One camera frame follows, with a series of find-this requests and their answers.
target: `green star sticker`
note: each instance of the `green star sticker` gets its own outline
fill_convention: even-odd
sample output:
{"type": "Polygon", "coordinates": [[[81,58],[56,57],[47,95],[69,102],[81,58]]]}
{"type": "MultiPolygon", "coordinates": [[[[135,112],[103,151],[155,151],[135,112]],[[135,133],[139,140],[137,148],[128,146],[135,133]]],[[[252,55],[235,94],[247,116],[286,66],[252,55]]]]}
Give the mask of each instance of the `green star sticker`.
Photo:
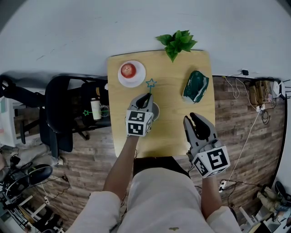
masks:
{"type": "Polygon", "coordinates": [[[89,111],[84,110],[83,114],[84,114],[85,116],[87,116],[87,115],[89,115],[89,111]]]}

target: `green bag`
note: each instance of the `green bag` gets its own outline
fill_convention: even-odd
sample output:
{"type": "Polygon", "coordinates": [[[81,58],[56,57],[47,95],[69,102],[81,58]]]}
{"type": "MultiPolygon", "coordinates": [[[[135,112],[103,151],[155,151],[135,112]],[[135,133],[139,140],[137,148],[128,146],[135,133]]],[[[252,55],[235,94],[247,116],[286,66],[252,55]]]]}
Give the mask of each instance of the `green bag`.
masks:
{"type": "Polygon", "coordinates": [[[199,71],[193,71],[183,91],[186,102],[199,103],[208,87],[209,78],[199,71]]]}

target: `potted plant leaves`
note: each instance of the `potted plant leaves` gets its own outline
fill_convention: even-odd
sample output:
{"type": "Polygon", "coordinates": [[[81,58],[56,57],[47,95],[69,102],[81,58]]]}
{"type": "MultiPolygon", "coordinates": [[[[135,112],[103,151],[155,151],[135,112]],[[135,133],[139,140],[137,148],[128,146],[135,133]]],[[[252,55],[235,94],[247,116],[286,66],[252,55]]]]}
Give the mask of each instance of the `potted plant leaves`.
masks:
{"type": "Polygon", "coordinates": [[[157,36],[156,39],[165,45],[165,51],[172,62],[174,62],[178,53],[182,50],[190,52],[191,48],[197,41],[193,40],[193,35],[190,35],[189,30],[180,31],[178,30],[173,36],[161,35],[157,36]]]}

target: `black chair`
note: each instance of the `black chair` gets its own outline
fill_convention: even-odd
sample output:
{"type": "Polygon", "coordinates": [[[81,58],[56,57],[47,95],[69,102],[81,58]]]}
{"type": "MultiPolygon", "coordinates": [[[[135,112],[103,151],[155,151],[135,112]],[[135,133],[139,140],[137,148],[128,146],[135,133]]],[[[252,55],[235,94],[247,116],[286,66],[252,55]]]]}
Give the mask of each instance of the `black chair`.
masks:
{"type": "Polygon", "coordinates": [[[107,84],[106,77],[92,78],[87,76],[77,76],[63,74],[55,76],[47,85],[45,96],[39,93],[33,93],[25,88],[17,87],[9,76],[0,76],[0,96],[15,99],[29,107],[39,107],[40,117],[28,125],[21,123],[20,136],[25,144],[25,132],[40,126],[41,141],[50,146],[53,157],[59,156],[59,149],[71,152],[73,149],[73,133],[79,133],[85,140],[89,135],[84,135],[83,131],[90,131],[97,128],[111,125],[110,117],[104,117],[99,121],[94,121],[91,114],[83,115],[84,110],[90,110],[91,98],[97,97],[96,88],[100,90],[100,102],[109,105],[108,91],[105,90],[107,84]],[[84,84],[81,88],[68,90],[71,79],[82,80],[84,84]],[[78,93],[81,96],[81,109],[73,112],[71,103],[71,94],[78,93]],[[85,127],[79,128],[75,118],[82,116],[85,127]]]}

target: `wooden table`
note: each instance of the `wooden table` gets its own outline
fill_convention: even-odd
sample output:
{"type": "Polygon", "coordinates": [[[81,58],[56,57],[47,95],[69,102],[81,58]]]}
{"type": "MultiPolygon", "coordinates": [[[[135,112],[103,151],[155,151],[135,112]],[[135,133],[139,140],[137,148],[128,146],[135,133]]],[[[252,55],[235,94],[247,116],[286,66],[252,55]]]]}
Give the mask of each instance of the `wooden table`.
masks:
{"type": "Polygon", "coordinates": [[[127,88],[119,83],[118,69],[128,60],[139,61],[145,66],[145,81],[151,78],[157,81],[151,93],[154,102],[160,107],[160,116],[153,122],[151,131],[145,137],[140,137],[138,157],[185,155],[190,144],[183,127],[184,116],[196,112],[215,124],[213,80],[208,53],[182,51],[174,63],[165,51],[137,52],[108,58],[109,105],[116,156],[119,156],[126,140],[125,115],[131,100],[149,92],[145,81],[135,88],[127,88]],[[202,100],[191,104],[184,102],[182,92],[194,70],[209,77],[209,85],[202,100]]]}

